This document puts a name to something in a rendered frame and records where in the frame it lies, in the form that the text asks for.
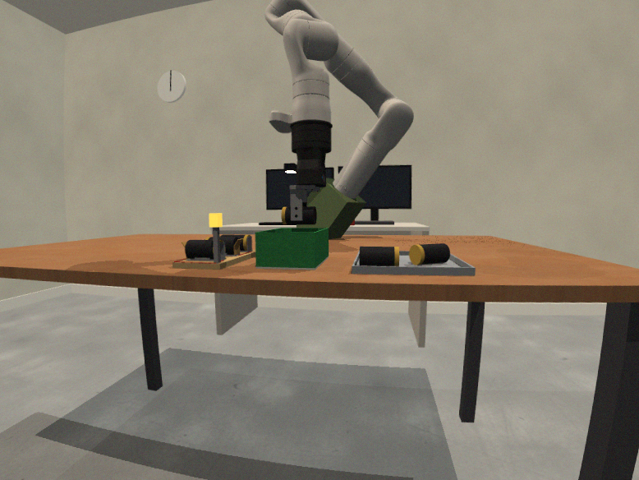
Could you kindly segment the black battery with yellow end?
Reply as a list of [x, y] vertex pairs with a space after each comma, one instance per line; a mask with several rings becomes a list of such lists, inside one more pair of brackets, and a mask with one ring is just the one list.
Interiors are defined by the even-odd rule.
[[399, 247], [360, 247], [359, 265], [399, 266]]
[[[239, 238], [219, 237], [225, 242], [227, 255], [234, 255], [234, 245]], [[213, 237], [207, 237], [205, 240], [213, 240]]]
[[303, 221], [291, 221], [291, 207], [283, 207], [283, 224], [316, 224], [317, 214], [315, 206], [303, 207]]
[[250, 235], [221, 235], [221, 237], [228, 237], [228, 238], [239, 238], [242, 239], [242, 242], [240, 244], [240, 249], [241, 251], [247, 251], [247, 238], [246, 237], [250, 237]]
[[450, 257], [450, 250], [445, 243], [412, 245], [409, 257], [413, 265], [445, 263]]
[[195, 259], [195, 257], [214, 259], [213, 240], [188, 240], [185, 246], [186, 257]]

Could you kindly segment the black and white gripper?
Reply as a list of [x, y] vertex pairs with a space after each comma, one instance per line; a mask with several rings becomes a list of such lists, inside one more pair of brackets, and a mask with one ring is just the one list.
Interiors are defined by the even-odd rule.
[[292, 152], [297, 154], [297, 184], [291, 190], [291, 221], [303, 221], [307, 192], [326, 187], [325, 156], [331, 152], [329, 98], [318, 94], [298, 95], [292, 114], [273, 110], [269, 123], [281, 133], [292, 133]]

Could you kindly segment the tan circuit board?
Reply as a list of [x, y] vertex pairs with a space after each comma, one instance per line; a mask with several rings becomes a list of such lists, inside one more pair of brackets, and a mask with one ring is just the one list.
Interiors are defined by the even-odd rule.
[[222, 227], [222, 214], [209, 214], [209, 226], [213, 227], [214, 259], [195, 257], [195, 259], [183, 259], [174, 261], [173, 268], [181, 269], [203, 269], [221, 270], [239, 262], [255, 257], [255, 250], [252, 250], [252, 236], [247, 238], [247, 251], [241, 251], [242, 239], [237, 239], [234, 245], [234, 255], [227, 255], [225, 259], [225, 242], [219, 241], [219, 227]]

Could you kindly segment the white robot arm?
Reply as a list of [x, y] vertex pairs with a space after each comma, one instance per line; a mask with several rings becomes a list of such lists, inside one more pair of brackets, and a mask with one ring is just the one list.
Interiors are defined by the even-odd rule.
[[326, 69], [378, 117], [333, 181], [343, 195], [356, 199], [410, 128], [411, 106], [381, 84], [364, 58], [306, 0], [273, 0], [264, 16], [283, 35], [292, 73], [292, 99], [304, 94], [329, 98], [329, 74], [307, 59], [324, 61]]

